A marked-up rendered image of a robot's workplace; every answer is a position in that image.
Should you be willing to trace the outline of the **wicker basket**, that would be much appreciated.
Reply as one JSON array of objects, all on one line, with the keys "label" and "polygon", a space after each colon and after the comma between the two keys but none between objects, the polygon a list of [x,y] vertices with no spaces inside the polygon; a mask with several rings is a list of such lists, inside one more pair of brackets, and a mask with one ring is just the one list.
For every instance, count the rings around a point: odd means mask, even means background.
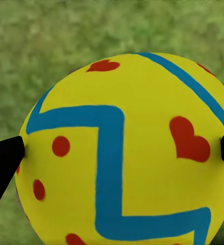
[{"label": "wicker basket", "polygon": [[[73,72],[75,72],[75,71],[77,71],[77,70],[79,70],[79,68],[78,69],[73,69],[73,70],[71,70],[70,72],[69,72],[69,74],[71,74],[71,73],[73,73]],[[69,75],[68,74],[68,75]],[[21,206],[22,206],[22,203],[21,203],[21,201],[20,201],[20,198],[19,198],[19,195],[18,195],[18,191],[17,191],[17,188],[16,188],[16,192],[17,192],[17,200],[18,200],[18,202],[21,204]]]}]

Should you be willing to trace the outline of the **easter egg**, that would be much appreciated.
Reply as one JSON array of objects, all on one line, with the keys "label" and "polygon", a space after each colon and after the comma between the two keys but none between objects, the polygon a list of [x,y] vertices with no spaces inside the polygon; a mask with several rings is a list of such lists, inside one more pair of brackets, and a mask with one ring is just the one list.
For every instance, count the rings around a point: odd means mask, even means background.
[{"label": "easter egg", "polygon": [[129,53],[69,74],[20,130],[15,182],[46,245],[209,245],[224,220],[224,85]]}]

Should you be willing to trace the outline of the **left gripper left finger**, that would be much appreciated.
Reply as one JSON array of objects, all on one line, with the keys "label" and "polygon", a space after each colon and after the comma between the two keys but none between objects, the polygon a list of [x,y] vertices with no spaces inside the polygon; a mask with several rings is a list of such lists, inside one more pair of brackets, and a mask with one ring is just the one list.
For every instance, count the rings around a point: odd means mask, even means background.
[{"label": "left gripper left finger", "polygon": [[0,141],[0,200],[25,155],[21,136]]}]

